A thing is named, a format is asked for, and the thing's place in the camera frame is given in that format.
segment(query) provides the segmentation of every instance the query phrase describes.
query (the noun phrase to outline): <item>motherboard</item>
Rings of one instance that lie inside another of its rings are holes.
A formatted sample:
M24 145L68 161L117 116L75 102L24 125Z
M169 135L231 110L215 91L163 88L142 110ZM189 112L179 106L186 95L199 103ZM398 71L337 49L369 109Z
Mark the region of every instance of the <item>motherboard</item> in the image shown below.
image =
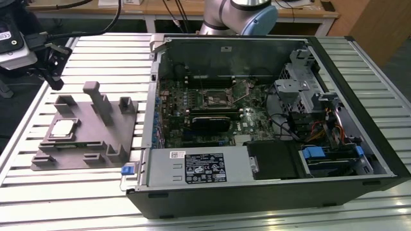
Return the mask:
M161 83L166 148L242 146L275 139L263 105L267 85L242 79L229 88L206 88L213 86L201 80L194 87L185 81Z

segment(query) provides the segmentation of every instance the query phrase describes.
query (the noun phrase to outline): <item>white sticker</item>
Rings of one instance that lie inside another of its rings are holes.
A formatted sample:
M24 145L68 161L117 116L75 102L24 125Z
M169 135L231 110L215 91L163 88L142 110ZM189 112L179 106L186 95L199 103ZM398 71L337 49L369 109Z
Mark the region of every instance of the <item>white sticker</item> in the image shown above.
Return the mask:
M10 31L0 33L0 41L7 40L12 37L12 33Z
M170 152L170 158L177 159L177 158L185 158L186 156L186 151L174 151Z

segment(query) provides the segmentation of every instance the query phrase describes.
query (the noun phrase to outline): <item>barcode sticker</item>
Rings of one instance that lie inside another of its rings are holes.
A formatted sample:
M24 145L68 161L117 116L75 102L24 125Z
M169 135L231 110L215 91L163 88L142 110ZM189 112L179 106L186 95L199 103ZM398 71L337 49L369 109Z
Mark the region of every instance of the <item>barcode sticker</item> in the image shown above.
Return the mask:
M174 151L170 152L170 158L175 159L175 158L185 158L186 156L186 151Z

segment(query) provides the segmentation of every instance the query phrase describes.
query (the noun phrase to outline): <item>wooden desk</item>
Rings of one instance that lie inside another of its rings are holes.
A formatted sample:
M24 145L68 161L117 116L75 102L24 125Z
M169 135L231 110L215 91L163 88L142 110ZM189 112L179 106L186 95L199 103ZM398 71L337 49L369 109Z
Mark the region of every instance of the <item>wooden desk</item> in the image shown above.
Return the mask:
M36 12L40 18L84 18L84 19L111 19L117 13L115 8L99 8L99 1L94 0L91 3L66 10L43 12L42 6L70 4L79 0L36 0L28 9ZM189 16L189 20L203 20L205 1L182 0L182 4ZM175 1L167 1L174 16L182 19ZM303 10L281 9L279 19L281 23L314 23L321 24L317 30L317 36L326 36L333 26L334 20L339 17L338 12L327 12L321 6L321 1L315 0L311 7L305 6ZM146 21L147 32L155 33L155 21L171 20L171 16L163 4L163 0L146 0L141 6L126 4L121 19L143 19Z
M410 0L331 0L342 17L330 35L351 35L383 67L411 34Z

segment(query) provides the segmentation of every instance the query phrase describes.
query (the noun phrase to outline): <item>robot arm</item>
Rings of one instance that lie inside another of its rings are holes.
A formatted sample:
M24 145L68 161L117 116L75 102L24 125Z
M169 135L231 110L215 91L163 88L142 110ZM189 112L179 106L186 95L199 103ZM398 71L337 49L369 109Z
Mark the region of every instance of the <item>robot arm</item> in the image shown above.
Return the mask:
M72 51L48 42L38 18L26 6L24 0L0 0L0 73L39 77L54 90L60 90L60 75Z
M203 35L267 35L278 10L271 0L207 0Z

